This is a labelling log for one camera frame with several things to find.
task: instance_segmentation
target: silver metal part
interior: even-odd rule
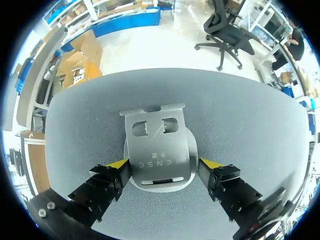
[[[38,214],[40,218],[45,218],[47,216],[47,212],[43,208],[39,209]]]
[[[125,116],[127,137],[124,158],[129,158],[130,181],[137,188],[154,193],[174,192],[185,188],[195,177],[197,143],[185,126],[184,106],[120,113]]]
[[[49,210],[54,210],[56,208],[56,204],[53,201],[47,203],[46,208]]]

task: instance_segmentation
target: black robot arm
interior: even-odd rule
[[[91,226],[102,220],[113,200],[119,199],[131,171],[128,159],[97,165],[90,170],[91,177],[69,194],[70,200],[50,188],[26,202],[27,209],[38,226],[55,239],[113,239]],[[289,201],[282,205],[284,188],[261,201],[262,195],[240,178],[240,170],[233,165],[200,158],[198,175],[212,200],[218,201],[229,220],[239,225],[234,240],[265,236],[292,206]]]

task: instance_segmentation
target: gray felt surface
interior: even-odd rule
[[[243,77],[204,70],[155,68],[120,72],[57,94],[46,119],[52,188],[67,197],[89,169],[123,158],[119,110],[185,103],[198,155],[241,169],[265,197],[278,187],[292,199],[307,166],[308,118],[284,93]],[[185,189],[150,193],[125,187],[92,228],[128,240],[229,240],[238,226],[213,203],[198,176]]]

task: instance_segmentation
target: floor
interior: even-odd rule
[[[103,48],[100,69],[103,75],[146,68],[191,68],[217,71],[220,52],[217,48],[202,47],[205,43],[204,22],[213,13],[205,0],[176,1],[174,20],[171,11],[163,11],[159,26],[147,26],[117,31],[98,38]],[[242,70],[237,62],[225,54],[221,72],[261,81],[254,63],[268,50],[252,40],[252,56],[239,50]]]

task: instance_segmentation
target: black office chair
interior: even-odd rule
[[[200,46],[219,48],[221,52],[220,55],[220,65],[216,68],[221,71],[223,68],[225,52],[229,53],[238,63],[238,69],[242,69],[242,63],[238,58],[238,50],[254,55],[255,51],[249,43],[250,39],[255,39],[260,43],[259,38],[253,35],[251,32],[230,24],[227,17],[227,13],[236,16],[234,13],[227,11],[223,0],[214,1],[215,13],[212,14],[209,19],[204,23],[203,28],[208,35],[206,39],[213,40],[215,43],[197,43],[194,48],[196,50],[200,49]]]

